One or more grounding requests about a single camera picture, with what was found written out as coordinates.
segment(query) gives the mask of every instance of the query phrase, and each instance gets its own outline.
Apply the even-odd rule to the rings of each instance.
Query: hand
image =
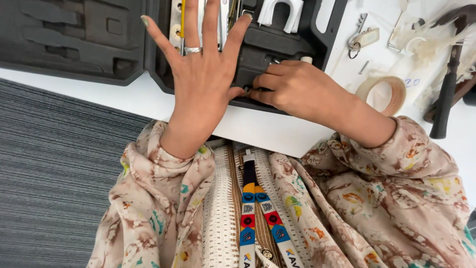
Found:
[[[203,19],[203,52],[189,53],[184,57],[177,53],[151,18],[141,17],[172,68],[175,108],[160,144],[178,158],[191,157],[215,130],[225,114],[228,102],[244,94],[243,89],[230,88],[230,85],[251,16],[245,14],[238,19],[229,31],[223,52],[220,53],[217,49],[219,8],[220,0],[207,1]],[[197,17],[198,0],[187,0],[184,25],[187,47],[200,47]]]
[[[329,127],[362,146],[382,145],[393,135],[396,123],[357,96],[347,92],[315,66],[282,61],[268,66],[253,81],[249,97],[286,113]]]

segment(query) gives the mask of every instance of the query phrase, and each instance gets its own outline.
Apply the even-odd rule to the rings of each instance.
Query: hammer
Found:
[[[476,4],[465,5],[446,13],[431,27],[434,28],[436,26],[445,25],[453,20],[455,20],[456,35],[458,35],[466,27],[476,22]],[[436,103],[435,120],[430,132],[430,138],[432,139],[446,138],[446,127],[448,125],[453,96],[455,95],[456,72],[458,70],[462,48],[463,42],[459,41],[451,49],[448,73],[445,75],[445,79],[441,85],[440,96]]]

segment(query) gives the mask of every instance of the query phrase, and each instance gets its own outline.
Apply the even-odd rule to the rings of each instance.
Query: key ring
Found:
[[[355,58],[357,57],[358,53],[360,52],[360,43],[359,43],[359,42],[354,43],[353,46],[355,46],[355,45],[357,45],[357,53],[356,53],[353,57],[350,56],[350,53],[351,53],[352,51],[354,51],[354,50],[349,49],[349,58],[350,58],[351,60],[355,59]]]

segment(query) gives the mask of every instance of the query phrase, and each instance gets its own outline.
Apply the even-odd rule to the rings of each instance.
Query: silver ring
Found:
[[[185,55],[187,55],[189,52],[190,52],[190,53],[202,52],[202,48],[189,48],[189,47],[185,47],[183,51],[185,52]]]

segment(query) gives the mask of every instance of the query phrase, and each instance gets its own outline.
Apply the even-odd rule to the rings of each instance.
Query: patterned blouse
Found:
[[[251,147],[305,267],[476,267],[453,158],[411,119],[394,120],[374,149],[338,134],[301,159]],[[160,146],[166,127],[153,121],[126,147],[88,267],[238,267],[244,148],[222,139],[178,159]],[[285,267],[259,209],[255,222],[257,267]]]

